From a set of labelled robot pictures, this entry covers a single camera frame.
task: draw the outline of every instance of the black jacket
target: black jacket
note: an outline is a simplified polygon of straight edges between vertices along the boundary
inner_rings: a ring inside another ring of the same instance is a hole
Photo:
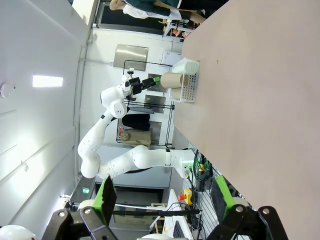
[[[125,1],[130,6],[136,9],[143,10],[145,12],[160,14],[164,16],[170,15],[169,8],[154,5],[156,0],[125,0]],[[179,0],[161,0],[161,2],[175,8],[179,4]]]

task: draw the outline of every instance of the plastic basket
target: plastic basket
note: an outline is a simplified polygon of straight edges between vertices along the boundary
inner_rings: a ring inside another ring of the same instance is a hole
[[[187,58],[181,59],[172,67],[173,73],[183,73],[182,88],[180,99],[171,96],[169,90],[169,99],[176,102],[195,102],[199,75],[199,62]],[[185,86],[185,75],[189,75],[189,83]]]

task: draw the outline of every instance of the person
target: person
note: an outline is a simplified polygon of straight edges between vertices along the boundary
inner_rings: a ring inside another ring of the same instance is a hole
[[[227,0],[161,0],[160,3],[167,5],[159,6],[157,0],[125,0],[130,6],[149,13],[169,16],[170,7],[181,10],[218,10]]]
[[[158,19],[168,19],[168,20],[191,20],[197,24],[203,23],[206,19],[195,12],[183,11],[176,8],[171,8],[170,14],[161,15],[153,12],[143,11],[141,9],[135,8],[126,4],[122,0],[112,0],[109,5],[112,11],[122,10],[124,14],[128,14],[134,18],[146,19],[146,18],[158,18]]]

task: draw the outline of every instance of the rectangular light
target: rectangular light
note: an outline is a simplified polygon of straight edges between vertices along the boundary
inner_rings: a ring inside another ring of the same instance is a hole
[[[61,87],[64,78],[58,76],[41,76],[33,75],[32,87],[34,88],[49,88]]]

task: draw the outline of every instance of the green exit sign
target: green exit sign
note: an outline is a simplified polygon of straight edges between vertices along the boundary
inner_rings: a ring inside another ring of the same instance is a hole
[[[89,191],[90,191],[89,188],[86,188],[86,187],[83,187],[83,188],[82,188],[82,192],[83,192],[84,194],[89,194]]]

